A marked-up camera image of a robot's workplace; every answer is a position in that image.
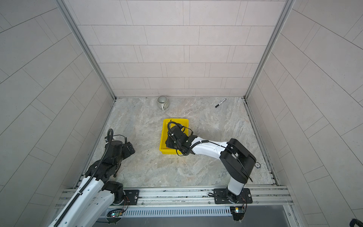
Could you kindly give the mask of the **ribbed silver candle holder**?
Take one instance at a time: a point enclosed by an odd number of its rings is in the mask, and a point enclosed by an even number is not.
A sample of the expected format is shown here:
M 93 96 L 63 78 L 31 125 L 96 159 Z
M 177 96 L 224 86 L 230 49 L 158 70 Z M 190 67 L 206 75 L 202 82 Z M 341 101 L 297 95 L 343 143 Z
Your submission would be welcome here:
M 158 97 L 157 104 L 158 104 L 158 107 L 161 110 L 167 109 L 169 107 L 169 99 L 168 99 L 168 97 L 166 97 L 166 96 L 160 96 L 160 97 Z

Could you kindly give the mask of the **right circuit board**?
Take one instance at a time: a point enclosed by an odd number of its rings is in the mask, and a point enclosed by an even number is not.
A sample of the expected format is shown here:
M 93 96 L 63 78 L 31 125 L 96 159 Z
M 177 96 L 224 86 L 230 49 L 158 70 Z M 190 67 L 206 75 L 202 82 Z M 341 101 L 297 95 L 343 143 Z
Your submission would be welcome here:
M 240 221 L 243 220 L 245 213 L 246 213 L 246 208 L 245 207 L 230 207 L 230 213 L 233 217 L 234 221 Z

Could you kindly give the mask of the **yellow plastic bin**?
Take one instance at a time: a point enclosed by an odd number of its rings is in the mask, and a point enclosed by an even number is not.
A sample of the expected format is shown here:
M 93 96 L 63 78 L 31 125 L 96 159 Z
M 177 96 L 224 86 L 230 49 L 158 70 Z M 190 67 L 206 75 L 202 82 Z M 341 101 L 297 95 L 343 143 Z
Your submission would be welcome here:
M 160 139 L 159 150 L 162 154 L 165 155 L 182 155 L 182 153 L 176 150 L 178 147 L 176 146 L 175 133 L 174 136 L 170 137 L 173 134 L 173 127 L 177 125 L 184 126 L 181 129 L 187 136 L 190 135 L 189 130 L 189 120 L 186 118 L 167 118 L 163 120 L 162 133 Z

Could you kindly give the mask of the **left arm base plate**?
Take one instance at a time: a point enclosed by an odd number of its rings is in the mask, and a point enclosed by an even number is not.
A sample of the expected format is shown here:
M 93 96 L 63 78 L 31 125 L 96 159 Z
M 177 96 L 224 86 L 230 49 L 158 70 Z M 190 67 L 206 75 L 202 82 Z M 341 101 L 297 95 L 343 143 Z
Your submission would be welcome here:
M 123 192 L 118 192 L 115 196 L 115 201 L 113 205 L 115 206 L 126 206 L 126 205 L 136 205 L 139 198 L 139 190 L 123 190 Z

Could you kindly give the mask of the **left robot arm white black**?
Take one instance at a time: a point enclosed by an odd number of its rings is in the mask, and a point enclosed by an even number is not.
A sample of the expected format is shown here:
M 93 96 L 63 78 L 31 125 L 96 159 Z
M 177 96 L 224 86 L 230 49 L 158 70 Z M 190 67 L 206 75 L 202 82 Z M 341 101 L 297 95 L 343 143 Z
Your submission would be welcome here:
M 138 191 L 124 191 L 123 185 L 111 181 L 121 162 L 135 153 L 129 142 L 106 143 L 103 157 L 91 165 L 81 185 L 51 227 L 91 227 L 102 216 L 111 223 L 118 222 L 130 205 L 135 205 Z

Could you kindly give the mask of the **left circuit board with LED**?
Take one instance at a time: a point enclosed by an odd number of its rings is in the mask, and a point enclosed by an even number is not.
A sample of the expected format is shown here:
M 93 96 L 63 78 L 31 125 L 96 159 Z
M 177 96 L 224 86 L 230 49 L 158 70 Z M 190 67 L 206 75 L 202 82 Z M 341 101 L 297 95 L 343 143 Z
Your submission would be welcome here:
M 121 218 L 123 216 L 123 213 L 125 212 L 124 209 L 115 209 L 108 212 L 107 217 L 108 218 Z

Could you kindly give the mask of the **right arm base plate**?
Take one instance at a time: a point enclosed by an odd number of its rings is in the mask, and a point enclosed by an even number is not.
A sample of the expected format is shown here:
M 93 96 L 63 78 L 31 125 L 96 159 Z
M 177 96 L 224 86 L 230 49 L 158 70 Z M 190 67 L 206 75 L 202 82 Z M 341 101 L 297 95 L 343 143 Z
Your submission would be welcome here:
M 212 193 L 208 193 L 209 197 L 214 198 L 215 204 L 252 204 L 251 192 L 248 188 L 242 189 L 239 195 L 235 195 L 227 188 L 216 188 Z

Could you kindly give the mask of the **aluminium mounting rail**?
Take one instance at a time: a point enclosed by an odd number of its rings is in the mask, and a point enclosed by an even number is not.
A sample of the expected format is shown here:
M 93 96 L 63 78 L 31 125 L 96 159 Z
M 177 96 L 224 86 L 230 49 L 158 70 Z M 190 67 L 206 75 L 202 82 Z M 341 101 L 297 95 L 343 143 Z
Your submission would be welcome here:
M 215 200 L 208 196 L 214 189 L 223 186 L 200 187 L 151 187 L 125 188 L 124 190 L 139 190 L 136 205 L 130 208 L 149 207 L 201 207 L 201 206 L 242 206 L 242 205 L 292 205 L 293 200 L 286 186 L 276 185 L 247 185 L 251 192 L 252 204 L 215 204 Z

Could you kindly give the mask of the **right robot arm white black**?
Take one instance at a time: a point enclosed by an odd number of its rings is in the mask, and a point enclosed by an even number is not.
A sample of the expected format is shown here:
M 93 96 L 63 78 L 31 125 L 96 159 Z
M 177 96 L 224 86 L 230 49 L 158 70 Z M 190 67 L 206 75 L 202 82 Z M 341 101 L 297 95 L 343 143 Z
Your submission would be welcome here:
M 205 155 L 219 159 L 231 176 L 223 199 L 231 203 L 244 202 L 242 192 L 245 184 L 251 180 L 251 173 L 257 162 L 256 158 L 237 139 L 228 142 L 205 140 L 191 132 L 187 135 L 185 126 L 170 121 L 167 124 L 168 148 L 176 150 L 179 156 Z

